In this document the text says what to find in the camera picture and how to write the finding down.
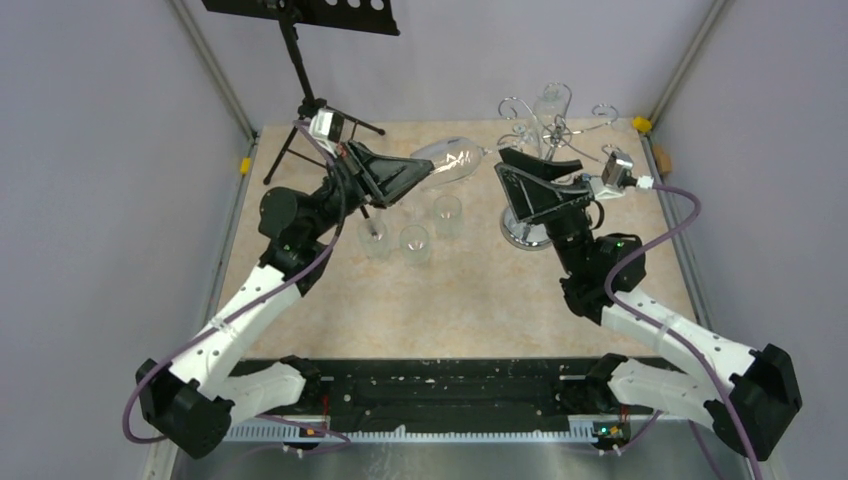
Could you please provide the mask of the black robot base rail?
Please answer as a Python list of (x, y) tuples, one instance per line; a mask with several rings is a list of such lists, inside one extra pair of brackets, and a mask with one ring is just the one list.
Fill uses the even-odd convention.
[(300, 399), (262, 411), (362, 443), (627, 440), (653, 412), (614, 400), (590, 375), (600, 361), (306, 359)]

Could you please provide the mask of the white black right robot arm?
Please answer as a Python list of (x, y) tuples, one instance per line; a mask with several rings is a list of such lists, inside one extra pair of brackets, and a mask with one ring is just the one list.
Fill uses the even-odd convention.
[(596, 235), (588, 209), (630, 190), (653, 190), (655, 180), (635, 176), (620, 152), (598, 175), (582, 168), (578, 160), (552, 162), (506, 148), (495, 171), (516, 219), (544, 229), (565, 272), (560, 284), (569, 310), (670, 363), (662, 369), (604, 356), (586, 385), (589, 404), (600, 412), (624, 404), (682, 417), (735, 452), (766, 461), (802, 406), (790, 355), (773, 344), (755, 349), (732, 341), (645, 293), (651, 244), (633, 234)]

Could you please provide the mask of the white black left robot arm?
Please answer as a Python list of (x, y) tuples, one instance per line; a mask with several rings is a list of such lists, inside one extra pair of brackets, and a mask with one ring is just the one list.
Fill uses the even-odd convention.
[(326, 175), (312, 193), (274, 187), (258, 231), (268, 245), (234, 296), (177, 353), (136, 373), (142, 416), (193, 459), (213, 452), (229, 429), (279, 407), (319, 404), (318, 372), (288, 356), (234, 375), (249, 348), (324, 273), (345, 220), (365, 205), (387, 209), (434, 170), (426, 159), (379, 155), (358, 141), (324, 150)]

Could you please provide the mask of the ribbed clear wine glass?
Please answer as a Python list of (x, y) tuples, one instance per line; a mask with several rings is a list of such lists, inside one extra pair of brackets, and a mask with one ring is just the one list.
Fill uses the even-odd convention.
[(387, 225), (377, 218), (364, 219), (357, 228), (360, 246), (370, 260), (384, 261), (391, 254), (391, 241)]

